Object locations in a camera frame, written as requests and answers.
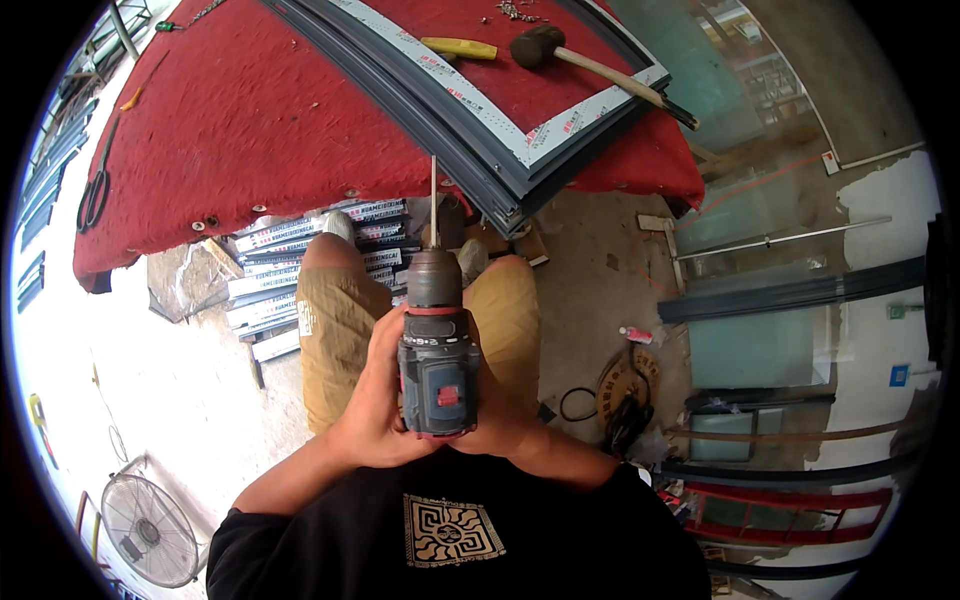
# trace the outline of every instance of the knee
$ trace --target knee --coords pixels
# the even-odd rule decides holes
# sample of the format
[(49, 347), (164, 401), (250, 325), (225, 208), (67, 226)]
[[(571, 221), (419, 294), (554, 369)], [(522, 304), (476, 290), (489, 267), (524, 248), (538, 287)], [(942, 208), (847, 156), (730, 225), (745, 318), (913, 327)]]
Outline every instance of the knee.
[(501, 256), (490, 263), (487, 271), (513, 270), (533, 273), (533, 267), (527, 262), (527, 259), (516, 254), (507, 254)]
[(302, 268), (363, 270), (363, 259), (360, 252), (344, 238), (334, 233), (321, 233), (307, 245)]

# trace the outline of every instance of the hand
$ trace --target hand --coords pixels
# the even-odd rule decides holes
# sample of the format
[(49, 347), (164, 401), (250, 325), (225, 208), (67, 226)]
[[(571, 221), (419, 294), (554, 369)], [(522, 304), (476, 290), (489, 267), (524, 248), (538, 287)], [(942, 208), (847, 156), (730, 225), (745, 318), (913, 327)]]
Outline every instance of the hand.
[(403, 430), (396, 404), (396, 346), (403, 335), (406, 310), (403, 303), (373, 326), (367, 366), (360, 373), (347, 410), (326, 433), (331, 450), (351, 467), (397, 467), (443, 445), (434, 440), (418, 440), (416, 433)]
[(520, 451), (524, 441), (538, 430), (533, 417), (522, 414), (503, 395), (500, 382), (493, 376), (480, 345), (480, 333), (469, 314), (470, 337), (480, 347), (480, 371), (477, 373), (479, 405), (477, 428), (449, 444), (466, 454), (491, 454), (510, 458)]

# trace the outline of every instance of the workbench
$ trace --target workbench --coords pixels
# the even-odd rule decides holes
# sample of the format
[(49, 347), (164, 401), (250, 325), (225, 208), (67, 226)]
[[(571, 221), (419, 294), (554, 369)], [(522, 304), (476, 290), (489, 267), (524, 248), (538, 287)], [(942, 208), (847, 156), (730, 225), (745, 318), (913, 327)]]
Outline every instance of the workbench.
[[(185, 25), (206, 3), (183, 0), (169, 20)], [(537, 72), (514, 64), (507, 46), (532, 25), (509, 20), (492, 0), (367, 3), (416, 37), (456, 36), (497, 45), (497, 60), (457, 66), (524, 131), (610, 87), (569, 64)], [(566, 32), (571, 50), (631, 71), (562, 8), (540, 1), (536, 11)], [(119, 106), (165, 54), (137, 106), (121, 113)], [(108, 205), (97, 227), (78, 234), (75, 244), (74, 273), (88, 291), (98, 273), (141, 254), (246, 227), (264, 214), (253, 211), (255, 205), (266, 206), (266, 214), (299, 216), (347, 198), (429, 194), (430, 157), (256, 0), (230, 0), (185, 31), (158, 34), (114, 113), (120, 123), (107, 166)], [(91, 177), (104, 141), (94, 153)], [(677, 123), (659, 110), (636, 123), (570, 188), (660, 194), (692, 207), (704, 195)], [(198, 221), (206, 223), (201, 232), (191, 227)]]

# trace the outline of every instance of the black t-shirt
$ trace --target black t-shirt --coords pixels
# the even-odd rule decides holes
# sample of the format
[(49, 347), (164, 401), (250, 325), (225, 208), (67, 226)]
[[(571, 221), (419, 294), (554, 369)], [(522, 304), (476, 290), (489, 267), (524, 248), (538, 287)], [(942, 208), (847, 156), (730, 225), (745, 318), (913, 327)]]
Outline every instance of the black t-shirt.
[(224, 598), (709, 598), (696, 542), (622, 466), (583, 494), (509, 461), (445, 447), (360, 468), (293, 517), (232, 509), (213, 536), (207, 594)]

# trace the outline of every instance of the white wall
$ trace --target white wall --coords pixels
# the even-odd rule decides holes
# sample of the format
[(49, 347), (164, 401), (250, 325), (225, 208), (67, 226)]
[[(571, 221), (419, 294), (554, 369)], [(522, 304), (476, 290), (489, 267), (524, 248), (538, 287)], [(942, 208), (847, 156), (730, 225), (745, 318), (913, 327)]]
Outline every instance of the white wall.
[[(844, 254), (851, 269), (889, 264), (923, 255), (926, 247), (926, 223), (939, 211), (939, 197), (929, 157), (914, 152), (892, 166), (870, 173), (837, 194), (850, 211), (850, 221), (863, 221), (891, 215), (891, 223), (847, 231)], [(895, 365), (910, 365), (911, 371), (930, 371), (926, 360), (927, 343), (924, 313), (908, 313), (903, 320), (887, 319), (889, 304), (923, 304), (923, 288), (906, 290), (840, 306), (840, 335), (837, 349), (836, 402), (830, 409), (827, 431), (869, 427), (901, 420), (916, 390), (936, 385), (939, 374), (911, 375), (906, 387), (889, 386), (890, 370)], [(840, 468), (883, 460), (890, 456), (894, 432), (855, 440), (824, 442), (817, 461), (807, 469)], [(823, 546), (793, 548), (787, 556), (760, 560), (757, 564), (802, 566), (848, 561), (869, 554), (879, 543), (895, 515), (900, 491), (891, 477), (834, 486), (833, 493), (870, 492), (894, 489), (894, 499), (876, 534), (869, 540)], [(871, 513), (845, 517), (844, 526), (867, 522)], [(801, 582), (765, 582), (761, 585), (796, 600), (830, 598), (851, 575)]]

